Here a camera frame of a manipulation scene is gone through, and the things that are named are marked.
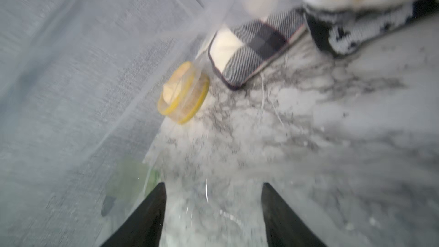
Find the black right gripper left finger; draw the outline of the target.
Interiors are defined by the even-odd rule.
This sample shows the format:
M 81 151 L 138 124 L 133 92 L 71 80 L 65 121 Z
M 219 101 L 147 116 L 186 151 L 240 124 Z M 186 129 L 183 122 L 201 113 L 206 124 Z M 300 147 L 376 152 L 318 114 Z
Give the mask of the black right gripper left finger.
M 166 187 L 158 183 L 101 247 L 158 247 L 166 210 Z

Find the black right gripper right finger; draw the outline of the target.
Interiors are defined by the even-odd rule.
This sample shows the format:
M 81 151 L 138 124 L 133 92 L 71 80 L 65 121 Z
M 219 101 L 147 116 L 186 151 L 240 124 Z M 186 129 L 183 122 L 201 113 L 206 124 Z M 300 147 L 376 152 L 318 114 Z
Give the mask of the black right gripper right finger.
M 261 205 L 269 247 L 327 247 L 269 183 L 263 184 Z

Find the clear plastic vacuum bag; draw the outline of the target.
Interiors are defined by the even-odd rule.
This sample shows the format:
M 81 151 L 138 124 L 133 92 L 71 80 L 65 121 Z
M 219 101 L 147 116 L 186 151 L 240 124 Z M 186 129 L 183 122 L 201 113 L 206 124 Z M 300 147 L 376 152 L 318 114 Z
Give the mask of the clear plastic vacuum bag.
M 1 245 L 91 247 L 162 123 L 166 75 L 248 0 L 1 0 Z M 279 8 L 299 0 L 280 0 Z

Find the black white houndstooth scarf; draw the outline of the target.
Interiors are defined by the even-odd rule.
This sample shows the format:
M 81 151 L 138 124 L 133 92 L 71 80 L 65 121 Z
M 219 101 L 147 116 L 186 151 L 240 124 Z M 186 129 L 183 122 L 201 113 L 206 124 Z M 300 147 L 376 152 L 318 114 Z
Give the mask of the black white houndstooth scarf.
M 304 6 L 304 17 L 317 48 L 334 58 L 439 11 L 439 0 L 416 0 L 388 9 L 326 11 Z

